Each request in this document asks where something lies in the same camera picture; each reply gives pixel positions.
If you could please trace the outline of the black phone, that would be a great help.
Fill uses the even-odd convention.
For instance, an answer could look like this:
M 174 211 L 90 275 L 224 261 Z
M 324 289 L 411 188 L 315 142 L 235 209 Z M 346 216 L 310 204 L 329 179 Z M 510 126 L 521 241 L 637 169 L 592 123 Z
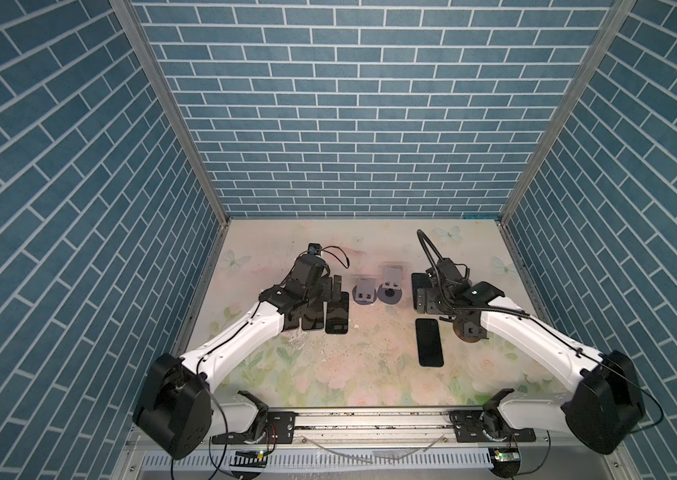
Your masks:
M 426 314 L 427 292 L 431 286 L 431 281 L 425 273 L 411 274 L 413 307 L 420 314 Z
M 300 326 L 304 331 L 324 329 L 324 304 L 318 303 L 304 307 Z
M 349 327 L 349 294 L 341 292 L 338 299 L 326 304 L 326 317 L 324 317 L 324 331 L 330 335 L 348 334 Z
M 415 335 L 419 365 L 427 368 L 442 368 L 444 359 L 438 321 L 426 318 L 416 319 Z

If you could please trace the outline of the purple-edged phone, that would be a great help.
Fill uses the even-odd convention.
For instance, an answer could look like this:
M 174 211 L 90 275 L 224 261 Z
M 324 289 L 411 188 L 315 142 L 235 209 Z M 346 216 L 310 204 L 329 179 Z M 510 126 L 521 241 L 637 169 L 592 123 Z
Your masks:
M 282 330 L 290 331 L 300 327 L 300 316 L 288 314 L 284 316 L 284 326 Z

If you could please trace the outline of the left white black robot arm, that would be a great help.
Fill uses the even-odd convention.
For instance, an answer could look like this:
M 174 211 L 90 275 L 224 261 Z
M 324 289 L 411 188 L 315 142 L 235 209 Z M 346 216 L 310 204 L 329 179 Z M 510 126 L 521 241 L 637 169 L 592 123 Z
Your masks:
M 256 349 L 282 332 L 348 332 L 349 295 L 330 273 L 316 243 L 296 257 L 284 280 L 262 291 L 252 309 L 212 340 L 150 366 L 134 408 L 134 424 L 172 459 L 194 452 L 206 437 L 238 434 L 248 443 L 266 434 L 268 406 L 247 391 L 221 402 L 216 389 Z

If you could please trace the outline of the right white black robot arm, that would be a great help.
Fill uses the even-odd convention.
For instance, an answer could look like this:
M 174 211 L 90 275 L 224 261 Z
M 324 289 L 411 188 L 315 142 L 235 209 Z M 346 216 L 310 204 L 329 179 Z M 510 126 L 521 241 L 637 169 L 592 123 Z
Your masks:
M 426 272 L 411 276 L 416 312 L 431 324 L 451 324 L 466 343 L 491 336 L 508 341 L 566 389 L 560 395 L 499 390 L 478 418 L 487 438 L 502 442 L 516 431 L 540 429 L 570 434 L 590 450 L 610 454 L 642 432 L 645 404 L 655 398 L 639 385 L 626 354 L 605 354 L 562 334 L 492 284 L 471 282 L 468 267 L 444 257 L 422 230 L 416 236 L 429 263 Z

